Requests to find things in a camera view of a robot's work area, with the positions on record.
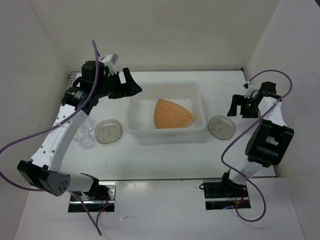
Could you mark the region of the woven bamboo basket tray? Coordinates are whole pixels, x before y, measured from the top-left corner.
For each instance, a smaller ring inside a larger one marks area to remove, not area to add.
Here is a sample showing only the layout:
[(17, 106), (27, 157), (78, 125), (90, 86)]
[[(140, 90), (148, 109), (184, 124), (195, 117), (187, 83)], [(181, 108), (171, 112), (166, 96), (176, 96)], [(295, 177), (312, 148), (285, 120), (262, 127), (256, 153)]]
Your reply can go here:
[(194, 119), (194, 115), (185, 107), (159, 98), (153, 111), (153, 122), (156, 129), (184, 128)]

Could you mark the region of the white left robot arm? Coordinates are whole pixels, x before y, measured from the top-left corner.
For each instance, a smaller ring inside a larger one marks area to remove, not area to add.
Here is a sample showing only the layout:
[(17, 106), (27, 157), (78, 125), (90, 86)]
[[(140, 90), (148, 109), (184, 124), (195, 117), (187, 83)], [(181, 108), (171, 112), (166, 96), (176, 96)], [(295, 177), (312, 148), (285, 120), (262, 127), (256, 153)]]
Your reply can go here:
[(60, 169), (74, 135), (100, 98), (120, 99), (142, 92), (130, 70), (126, 67), (122, 72), (125, 83), (121, 83), (119, 72), (111, 72), (111, 67), (103, 62), (91, 60), (82, 65), (81, 76), (61, 100), (57, 128), (49, 131), (30, 160), (21, 160), (17, 166), (31, 186), (57, 197), (64, 192), (78, 192), (88, 200), (107, 193), (108, 189), (99, 185), (98, 178), (85, 173), (62, 173)]

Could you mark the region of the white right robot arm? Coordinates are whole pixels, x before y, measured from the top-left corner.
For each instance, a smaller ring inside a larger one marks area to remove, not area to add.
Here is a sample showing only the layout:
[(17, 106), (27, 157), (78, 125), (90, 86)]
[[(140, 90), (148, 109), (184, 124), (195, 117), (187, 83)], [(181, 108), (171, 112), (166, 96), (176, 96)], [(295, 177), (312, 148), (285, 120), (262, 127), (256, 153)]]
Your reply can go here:
[(247, 159), (236, 168), (237, 170), (229, 169), (222, 176), (219, 191), (225, 197), (242, 190), (247, 179), (260, 170), (277, 166), (294, 136), (294, 130), (283, 120), (282, 100), (277, 94), (275, 83), (263, 82), (260, 88), (246, 83), (244, 87), (245, 95), (232, 96), (227, 116), (236, 116), (237, 108), (240, 107), (240, 115), (243, 118), (260, 117), (261, 120), (246, 145)]

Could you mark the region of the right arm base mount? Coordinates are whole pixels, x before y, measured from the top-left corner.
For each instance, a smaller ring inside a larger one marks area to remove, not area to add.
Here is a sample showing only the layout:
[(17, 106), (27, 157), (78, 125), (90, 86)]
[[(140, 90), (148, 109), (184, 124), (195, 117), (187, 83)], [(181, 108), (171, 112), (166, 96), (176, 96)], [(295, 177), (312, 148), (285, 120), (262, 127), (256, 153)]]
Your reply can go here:
[(203, 181), (198, 188), (203, 191), (205, 209), (211, 210), (233, 210), (237, 204), (239, 209), (250, 209), (251, 203), (246, 187), (240, 190), (223, 188), (217, 180)]

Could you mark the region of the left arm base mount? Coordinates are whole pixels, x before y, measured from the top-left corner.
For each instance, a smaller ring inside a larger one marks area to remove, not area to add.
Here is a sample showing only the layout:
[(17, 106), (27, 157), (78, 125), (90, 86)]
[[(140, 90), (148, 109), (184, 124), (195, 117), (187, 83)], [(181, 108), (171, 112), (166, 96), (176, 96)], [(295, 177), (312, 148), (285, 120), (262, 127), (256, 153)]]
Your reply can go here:
[(99, 184), (106, 188), (104, 193), (99, 193), (98, 196), (91, 197), (85, 193), (78, 192), (78, 197), (73, 193), (70, 194), (68, 212), (69, 213), (85, 213), (81, 199), (90, 213), (98, 212), (114, 212), (116, 198), (116, 181), (100, 181)]

